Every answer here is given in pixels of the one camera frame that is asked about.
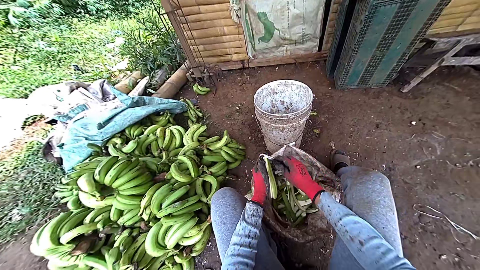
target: stacked buckets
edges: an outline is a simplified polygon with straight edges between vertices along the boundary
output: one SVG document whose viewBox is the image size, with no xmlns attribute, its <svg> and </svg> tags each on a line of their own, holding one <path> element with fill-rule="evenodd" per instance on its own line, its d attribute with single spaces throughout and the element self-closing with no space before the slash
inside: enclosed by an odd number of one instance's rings
<svg viewBox="0 0 480 270">
<path fill-rule="evenodd" d="M 292 142 L 300 147 L 312 101 L 312 90 L 294 80 L 273 81 L 257 90 L 253 97 L 255 115 L 270 152 Z"/>
</svg>

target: hand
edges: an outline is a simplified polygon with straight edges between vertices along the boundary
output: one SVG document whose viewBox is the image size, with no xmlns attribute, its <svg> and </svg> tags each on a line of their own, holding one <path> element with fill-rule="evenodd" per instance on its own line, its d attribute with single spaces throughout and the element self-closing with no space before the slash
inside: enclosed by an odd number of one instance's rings
<svg viewBox="0 0 480 270">
<path fill-rule="evenodd" d="M 283 169 L 285 178 L 296 188 L 303 191 L 312 202 L 317 199 L 317 195 L 319 196 L 320 193 L 324 191 L 322 186 L 312 179 L 307 167 L 298 161 L 298 159 L 293 156 L 281 156 L 277 159 L 281 160 L 285 165 Z"/>
<path fill-rule="evenodd" d="M 265 161 L 258 158 L 252 169 L 252 189 L 253 197 L 250 201 L 256 202 L 263 206 L 265 199 L 268 196 L 268 172 L 265 167 Z"/>
</svg>

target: bamboo wall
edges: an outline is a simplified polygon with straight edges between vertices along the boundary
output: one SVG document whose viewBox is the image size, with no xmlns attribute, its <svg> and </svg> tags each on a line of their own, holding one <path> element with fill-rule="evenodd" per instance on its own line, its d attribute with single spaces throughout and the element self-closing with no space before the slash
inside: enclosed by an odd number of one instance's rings
<svg viewBox="0 0 480 270">
<path fill-rule="evenodd" d="M 338 7 L 342 0 L 332 0 L 330 5 L 330 14 L 328 15 L 327 27 L 325 28 L 325 35 L 322 45 L 322 50 L 328 51 L 333 42 L 333 33 L 335 31 L 336 16 Z"/>
<path fill-rule="evenodd" d="M 171 0 L 200 64 L 248 59 L 243 29 L 232 20 L 229 0 Z"/>
<path fill-rule="evenodd" d="M 428 35 L 478 30 L 480 32 L 480 0 L 452 0 Z"/>
</svg>

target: teal cloth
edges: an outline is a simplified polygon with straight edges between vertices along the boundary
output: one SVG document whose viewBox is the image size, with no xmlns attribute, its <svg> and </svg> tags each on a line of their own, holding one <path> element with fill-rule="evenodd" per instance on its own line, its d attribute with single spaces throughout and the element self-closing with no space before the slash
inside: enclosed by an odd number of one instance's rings
<svg viewBox="0 0 480 270">
<path fill-rule="evenodd" d="M 57 145 L 66 172 L 90 156 L 92 150 L 87 147 L 88 143 L 103 146 L 113 135 L 154 112 L 181 113 L 187 109 L 185 103 L 174 99 L 129 97 L 114 87 L 111 91 L 123 106 L 98 115 L 87 113 L 68 124 L 63 142 Z"/>
</svg>

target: foot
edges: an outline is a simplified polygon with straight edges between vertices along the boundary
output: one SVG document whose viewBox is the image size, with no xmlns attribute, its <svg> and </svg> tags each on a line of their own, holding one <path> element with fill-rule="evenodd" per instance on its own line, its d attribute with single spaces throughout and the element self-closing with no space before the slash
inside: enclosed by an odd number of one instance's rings
<svg viewBox="0 0 480 270">
<path fill-rule="evenodd" d="M 350 166 L 350 158 L 347 154 L 338 149 L 333 149 L 330 152 L 330 169 L 336 173 L 343 167 Z"/>
</svg>

